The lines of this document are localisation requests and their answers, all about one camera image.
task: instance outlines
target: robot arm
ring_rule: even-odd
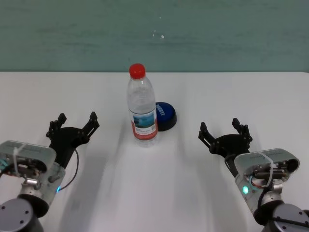
[[[309,231],[307,210],[281,199],[283,183],[299,167],[299,160],[281,149],[249,152],[252,137],[247,125],[234,118],[232,125],[239,134],[213,138],[201,123],[199,139],[212,154],[225,159],[236,185],[263,232]]]
[[[58,120],[50,123],[46,135],[51,140],[49,147],[16,141],[0,145],[0,159],[7,163],[0,175],[25,179],[17,199],[0,206],[0,232],[43,231],[38,218],[48,212],[72,154],[79,145],[88,143],[99,127],[95,112],[82,129],[61,128],[65,121],[65,115],[60,114]]]

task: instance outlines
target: water bottle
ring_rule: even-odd
[[[158,135],[154,89],[142,64],[131,65],[129,72],[127,105],[134,137],[139,145],[148,147],[156,142]]]

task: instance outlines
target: white table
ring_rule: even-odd
[[[83,127],[91,111],[100,128],[80,146],[73,184],[58,193],[45,232],[260,232],[222,157],[197,138],[205,121],[219,137],[238,117],[251,151],[281,147],[301,161],[283,187],[286,203],[309,209],[309,74],[149,73],[157,101],[171,103],[177,124],[151,148],[134,144],[126,105],[127,73],[0,73],[0,141],[49,145],[49,121]],[[76,157],[63,184],[75,172]],[[0,180],[0,201],[22,179]]]

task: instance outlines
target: blue object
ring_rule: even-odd
[[[242,192],[243,192],[243,194],[247,195],[248,192],[249,192],[249,188],[248,188],[247,186],[244,186],[244,187],[242,188]]]
[[[5,169],[7,166],[8,164],[3,159],[0,159],[0,170]]]
[[[156,118],[159,131],[167,131],[171,129],[177,122],[174,107],[166,102],[156,103]]]

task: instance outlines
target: green-blue wall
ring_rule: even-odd
[[[0,71],[126,72],[134,62],[309,71],[309,0],[0,0]]]

